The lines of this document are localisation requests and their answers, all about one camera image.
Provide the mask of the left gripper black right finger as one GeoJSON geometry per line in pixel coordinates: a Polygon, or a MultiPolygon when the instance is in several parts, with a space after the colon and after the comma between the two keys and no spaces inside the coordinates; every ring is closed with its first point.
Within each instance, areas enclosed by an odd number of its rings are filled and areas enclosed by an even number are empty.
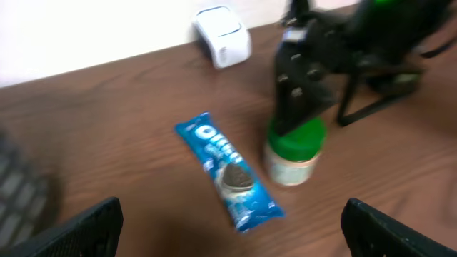
{"type": "Polygon", "coordinates": [[[351,198],[341,230],[352,257],[456,257],[456,251],[351,198]]]}

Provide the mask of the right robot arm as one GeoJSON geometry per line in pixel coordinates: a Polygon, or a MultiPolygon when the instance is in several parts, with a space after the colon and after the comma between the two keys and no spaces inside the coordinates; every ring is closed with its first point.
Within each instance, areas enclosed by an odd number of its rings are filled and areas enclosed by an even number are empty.
{"type": "Polygon", "coordinates": [[[347,126],[413,93],[424,72],[413,59],[433,58],[456,40],[418,46],[452,15],[449,0],[365,0],[350,16],[292,0],[274,59],[272,131],[285,136],[332,106],[347,126]]]}

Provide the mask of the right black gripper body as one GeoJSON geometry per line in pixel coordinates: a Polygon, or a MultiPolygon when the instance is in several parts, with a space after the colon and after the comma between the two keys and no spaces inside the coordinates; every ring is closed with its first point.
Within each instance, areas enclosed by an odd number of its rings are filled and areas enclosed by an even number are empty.
{"type": "Polygon", "coordinates": [[[391,63],[378,54],[353,48],[345,32],[345,16],[312,11],[308,1],[292,1],[281,23],[285,31],[274,59],[273,131],[279,136],[298,130],[336,103],[340,105],[336,120],[340,126],[347,126],[417,89],[423,69],[406,60],[391,63]],[[348,77],[339,101],[323,83],[329,74],[348,77]],[[361,79],[381,97],[350,114],[347,111],[361,79]]]}

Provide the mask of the green lid jar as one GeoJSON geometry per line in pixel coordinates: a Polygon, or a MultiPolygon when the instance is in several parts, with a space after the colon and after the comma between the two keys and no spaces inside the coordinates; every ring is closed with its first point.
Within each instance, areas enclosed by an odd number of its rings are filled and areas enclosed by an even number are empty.
{"type": "Polygon", "coordinates": [[[314,118],[280,136],[270,121],[264,147],[265,169],[270,179],[282,186],[297,186],[313,174],[326,139],[322,119],[314,118]]]}

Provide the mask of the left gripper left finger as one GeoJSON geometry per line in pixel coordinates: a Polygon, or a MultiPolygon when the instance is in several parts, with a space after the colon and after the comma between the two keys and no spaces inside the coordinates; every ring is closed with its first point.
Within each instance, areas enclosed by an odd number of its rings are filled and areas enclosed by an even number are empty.
{"type": "Polygon", "coordinates": [[[110,197],[4,251],[1,256],[114,257],[123,222],[120,200],[110,197]]]}

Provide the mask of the blue Oreo cookie pack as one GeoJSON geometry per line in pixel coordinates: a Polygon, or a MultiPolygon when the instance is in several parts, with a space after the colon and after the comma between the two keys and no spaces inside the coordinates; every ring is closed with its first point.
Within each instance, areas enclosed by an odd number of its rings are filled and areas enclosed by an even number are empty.
{"type": "Polygon", "coordinates": [[[283,209],[209,112],[176,124],[174,129],[211,178],[237,231],[246,232],[272,218],[284,217],[283,209]]]}

